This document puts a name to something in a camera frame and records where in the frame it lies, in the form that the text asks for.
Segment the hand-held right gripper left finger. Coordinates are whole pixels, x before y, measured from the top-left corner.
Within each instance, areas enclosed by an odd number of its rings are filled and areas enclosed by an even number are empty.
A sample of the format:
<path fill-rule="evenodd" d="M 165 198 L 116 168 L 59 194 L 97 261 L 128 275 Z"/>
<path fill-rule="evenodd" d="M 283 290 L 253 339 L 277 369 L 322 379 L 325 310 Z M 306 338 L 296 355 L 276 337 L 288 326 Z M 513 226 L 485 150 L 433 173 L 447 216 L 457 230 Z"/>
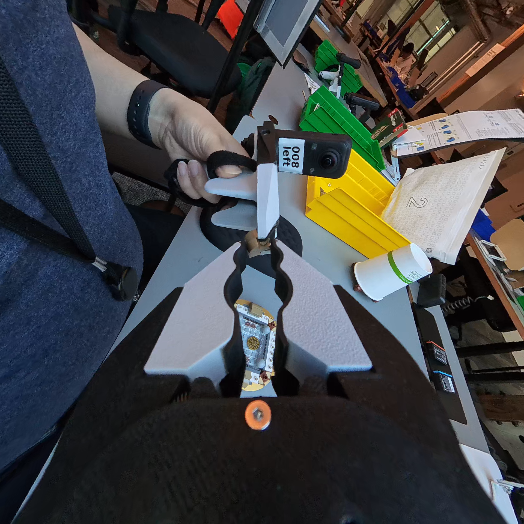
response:
<path fill-rule="evenodd" d="M 241 387 L 246 358 L 234 303 L 243 292 L 246 260 L 246 243 L 237 242 L 184 285 L 146 374 L 202 377 L 215 386 L 230 377 L 233 388 Z"/>

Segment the small tan lego piece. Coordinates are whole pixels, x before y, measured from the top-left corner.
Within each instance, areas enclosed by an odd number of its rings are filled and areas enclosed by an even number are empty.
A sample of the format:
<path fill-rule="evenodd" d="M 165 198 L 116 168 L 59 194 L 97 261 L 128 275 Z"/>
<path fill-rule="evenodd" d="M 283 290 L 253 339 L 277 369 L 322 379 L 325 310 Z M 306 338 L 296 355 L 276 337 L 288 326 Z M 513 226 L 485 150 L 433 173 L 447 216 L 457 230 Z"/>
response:
<path fill-rule="evenodd" d="M 249 258 L 270 254 L 272 239 L 270 237 L 259 239 L 257 235 L 257 230 L 249 231 L 245 235 L 246 250 Z"/>

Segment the round tan lego base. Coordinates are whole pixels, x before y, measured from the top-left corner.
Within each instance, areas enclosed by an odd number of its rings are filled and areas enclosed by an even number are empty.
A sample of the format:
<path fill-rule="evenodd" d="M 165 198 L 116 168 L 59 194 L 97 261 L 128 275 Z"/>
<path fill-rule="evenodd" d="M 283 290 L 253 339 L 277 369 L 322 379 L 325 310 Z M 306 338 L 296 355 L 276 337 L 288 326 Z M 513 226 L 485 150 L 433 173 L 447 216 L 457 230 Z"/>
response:
<path fill-rule="evenodd" d="M 276 320 L 267 309 L 246 299 L 238 299 L 234 306 L 245 355 L 241 396 L 274 397 Z"/>

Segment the person's left forearm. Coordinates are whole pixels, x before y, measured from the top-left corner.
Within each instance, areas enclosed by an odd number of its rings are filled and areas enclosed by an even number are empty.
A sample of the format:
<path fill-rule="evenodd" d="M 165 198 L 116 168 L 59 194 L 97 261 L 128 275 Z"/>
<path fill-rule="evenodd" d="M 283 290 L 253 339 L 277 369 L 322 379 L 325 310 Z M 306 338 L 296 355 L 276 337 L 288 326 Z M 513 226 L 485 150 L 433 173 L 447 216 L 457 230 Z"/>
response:
<path fill-rule="evenodd" d="M 127 126 L 127 108 L 134 88 L 147 78 L 105 52 L 76 24 L 72 25 L 94 84 L 95 113 L 101 130 L 134 139 Z"/>

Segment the black round textured pad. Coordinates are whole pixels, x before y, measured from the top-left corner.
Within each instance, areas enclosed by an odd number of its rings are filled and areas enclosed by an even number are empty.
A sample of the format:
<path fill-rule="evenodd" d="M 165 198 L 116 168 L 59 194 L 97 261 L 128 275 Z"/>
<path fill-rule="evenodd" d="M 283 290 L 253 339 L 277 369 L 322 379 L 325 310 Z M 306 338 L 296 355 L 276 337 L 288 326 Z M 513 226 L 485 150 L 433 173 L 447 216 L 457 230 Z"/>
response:
<path fill-rule="evenodd" d="M 216 206 L 203 208 L 200 214 L 199 224 L 204 237 L 213 246 L 218 248 L 220 251 L 225 252 L 233 244 L 244 240 L 247 232 L 213 224 L 211 220 L 213 215 L 220 211 L 222 207 L 223 206 L 221 204 L 218 204 Z M 303 243 L 300 233 L 288 220 L 282 216 L 279 219 L 279 227 L 277 228 L 277 239 L 282 241 L 297 255 L 302 256 Z M 272 268 L 271 258 L 269 255 L 260 255 L 249 258 L 247 265 L 268 277 L 275 278 L 275 271 Z"/>

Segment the white paper cup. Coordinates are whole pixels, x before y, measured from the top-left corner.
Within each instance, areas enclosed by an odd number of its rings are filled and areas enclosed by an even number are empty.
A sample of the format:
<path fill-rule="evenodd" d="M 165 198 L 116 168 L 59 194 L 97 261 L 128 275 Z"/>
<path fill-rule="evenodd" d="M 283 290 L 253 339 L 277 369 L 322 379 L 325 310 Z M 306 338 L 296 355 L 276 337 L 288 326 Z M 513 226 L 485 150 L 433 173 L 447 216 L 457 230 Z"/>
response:
<path fill-rule="evenodd" d="M 356 263 L 353 272 L 361 292 L 373 301 L 380 301 L 430 275 L 432 265 L 418 245 L 408 244 Z"/>

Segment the dark green bag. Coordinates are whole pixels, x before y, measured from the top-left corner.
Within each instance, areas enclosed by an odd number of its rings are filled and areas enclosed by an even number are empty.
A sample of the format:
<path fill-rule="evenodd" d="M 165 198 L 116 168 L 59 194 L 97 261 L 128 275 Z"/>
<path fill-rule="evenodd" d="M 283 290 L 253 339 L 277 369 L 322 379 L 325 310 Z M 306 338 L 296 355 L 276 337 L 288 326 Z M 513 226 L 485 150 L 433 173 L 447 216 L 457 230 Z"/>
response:
<path fill-rule="evenodd" d="M 231 134 L 242 118 L 251 113 L 275 63 L 270 56 L 261 58 L 251 66 L 238 63 L 243 78 L 227 106 L 224 124 Z"/>

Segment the black desk mat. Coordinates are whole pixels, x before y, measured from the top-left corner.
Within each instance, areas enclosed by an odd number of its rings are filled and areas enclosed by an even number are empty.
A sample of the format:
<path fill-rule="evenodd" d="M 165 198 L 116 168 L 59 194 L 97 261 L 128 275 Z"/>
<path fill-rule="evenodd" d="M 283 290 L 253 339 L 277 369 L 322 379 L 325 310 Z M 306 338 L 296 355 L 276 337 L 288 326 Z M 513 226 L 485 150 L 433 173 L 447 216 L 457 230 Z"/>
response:
<path fill-rule="evenodd" d="M 426 309 L 423 309 L 414 303 L 411 305 L 411 309 L 413 312 L 419 339 L 421 342 L 422 352 L 423 352 L 424 360 L 427 366 L 429 380 L 433 385 L 433 382 L 431 379 L 431 372 L 433 370 L 441 370 L 453 376 L 453 371 L 451 369 L 449 355 L 448 355 L 448 352 L 446 351 L 449 366 L 441 366 L 441 365 L 438 365 L 437 363 L 433 363 L 428 360 L 426 350 L 424 347 L 424 343 L 426 341 L 433 341 L 435 344 L 438 344 L 439 346 L 444 348 L 444 344 L 440 336 L 440 332 L 439 332 L 439 329 L 436 323 L 436 319 L 432 315 L 431 312 L 428 312 Z M 436 389 L 435 390 L 436 390 L 437 396 L 439 397 L 439 399 L 441 400 L 444 406 L 444 409 L 446 410 L 448 414 L 448 417 L 455 422 L 467 424 L 468 423 L 467 418 L 463 410 L 462 401 L 460 399 L 456 383 L 455 383 L 455 388 L 456 388 L 456 394 L 447 394 L 445 392 L 437 391 Z"/>

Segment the small black device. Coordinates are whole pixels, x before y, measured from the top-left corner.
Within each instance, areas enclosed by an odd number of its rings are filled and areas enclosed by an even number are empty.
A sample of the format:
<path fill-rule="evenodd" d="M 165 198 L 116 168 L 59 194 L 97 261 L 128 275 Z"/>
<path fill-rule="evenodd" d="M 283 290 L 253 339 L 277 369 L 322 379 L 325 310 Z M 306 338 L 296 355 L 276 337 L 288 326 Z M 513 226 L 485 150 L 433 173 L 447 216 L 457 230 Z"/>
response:
<path fill-rule="evenodd" d="M 418 295 L 415 303 L 422 308 L 442 306 L 446 303 L 446 278 L 437 273 L 419 280 Z"/>

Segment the white numbered paper bag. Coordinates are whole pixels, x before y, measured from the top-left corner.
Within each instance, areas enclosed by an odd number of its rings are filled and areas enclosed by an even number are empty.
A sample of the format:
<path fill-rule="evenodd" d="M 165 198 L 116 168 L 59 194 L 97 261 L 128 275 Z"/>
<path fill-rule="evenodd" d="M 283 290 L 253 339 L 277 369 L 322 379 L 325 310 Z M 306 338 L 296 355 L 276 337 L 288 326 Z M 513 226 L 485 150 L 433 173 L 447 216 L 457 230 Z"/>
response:
<path fill-rule="evenodd" d="M 395 187 L 381 219 L 429 258 L 454 265 L 505 151 L 411 170 Z"/>

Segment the black battery blue label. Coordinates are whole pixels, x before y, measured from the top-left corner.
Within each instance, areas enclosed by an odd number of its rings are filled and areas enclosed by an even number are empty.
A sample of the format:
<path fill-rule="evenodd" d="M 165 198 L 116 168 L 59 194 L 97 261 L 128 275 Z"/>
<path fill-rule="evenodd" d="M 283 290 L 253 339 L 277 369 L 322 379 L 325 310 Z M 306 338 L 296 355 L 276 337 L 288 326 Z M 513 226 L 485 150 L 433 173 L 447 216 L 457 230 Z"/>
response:
<path fill-rule="evenodd" d="M 453 376 L 441 370 L 433 370 L 431 379 L 435 389 L 447 394 L 456 394 L 455 382 Z"/>

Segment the printed instruction sheet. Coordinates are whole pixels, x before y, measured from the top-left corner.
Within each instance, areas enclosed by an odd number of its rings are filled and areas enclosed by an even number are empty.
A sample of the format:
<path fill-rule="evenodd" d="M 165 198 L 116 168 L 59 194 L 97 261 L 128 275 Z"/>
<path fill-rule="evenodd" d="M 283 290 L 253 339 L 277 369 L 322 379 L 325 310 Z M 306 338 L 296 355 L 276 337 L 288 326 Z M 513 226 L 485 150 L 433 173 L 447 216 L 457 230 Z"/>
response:
<path fill-rule="evenodd" d="M 412 126 L 396 140 L 398 158 L 477 141 L 523 141 L 523 111 L 469 111 Z"/>

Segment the person's blue shirt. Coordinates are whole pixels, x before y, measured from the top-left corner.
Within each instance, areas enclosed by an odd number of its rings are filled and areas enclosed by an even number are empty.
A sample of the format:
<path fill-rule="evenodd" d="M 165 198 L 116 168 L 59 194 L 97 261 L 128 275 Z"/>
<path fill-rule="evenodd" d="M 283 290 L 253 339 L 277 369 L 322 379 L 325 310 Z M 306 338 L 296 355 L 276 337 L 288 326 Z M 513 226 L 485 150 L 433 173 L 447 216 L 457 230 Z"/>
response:
<path fill-rule="evenodd" d="M 95 254 L 140 274 L 141 238 L 108 172 L 66 3 L 1 1 L 1 57 Z M 1 228 L 1 469 L 73 405 L 128 308 L 91 265 Z"/>

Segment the black office chair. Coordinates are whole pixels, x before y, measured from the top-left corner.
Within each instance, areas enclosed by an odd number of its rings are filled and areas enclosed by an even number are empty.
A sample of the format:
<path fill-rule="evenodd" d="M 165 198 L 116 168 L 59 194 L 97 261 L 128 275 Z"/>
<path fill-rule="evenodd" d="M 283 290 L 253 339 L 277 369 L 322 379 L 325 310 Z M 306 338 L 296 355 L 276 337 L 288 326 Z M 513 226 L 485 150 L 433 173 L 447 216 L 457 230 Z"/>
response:
<path fill-rule="evenodd" d="M 208 32 L 224 2 L 210 2 L 202 25 L 169 13 L 167 1 L 158 1 L 155 11 L 137 9 L 137 1 L 120 1 L 108 6 L 108 20 L 122 51 L 145 56 L 183 90 L 209 99 L 228 58 Z"/>

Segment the white paper sheet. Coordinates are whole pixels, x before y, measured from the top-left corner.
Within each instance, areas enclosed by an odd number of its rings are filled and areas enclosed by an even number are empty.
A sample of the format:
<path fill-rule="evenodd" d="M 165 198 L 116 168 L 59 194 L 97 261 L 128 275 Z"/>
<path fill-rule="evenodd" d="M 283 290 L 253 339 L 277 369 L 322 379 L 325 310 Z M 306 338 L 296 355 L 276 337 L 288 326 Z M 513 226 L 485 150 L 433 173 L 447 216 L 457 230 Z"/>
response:
<path fill-rule="evenodd" d="M 519 523 L 509 494 L 498 483 L 498 481 L 502 481 L 502 472 L 493 457 L 489 453 L 461 443 L 459 446 L 481 488 L 506 523 Z"/>

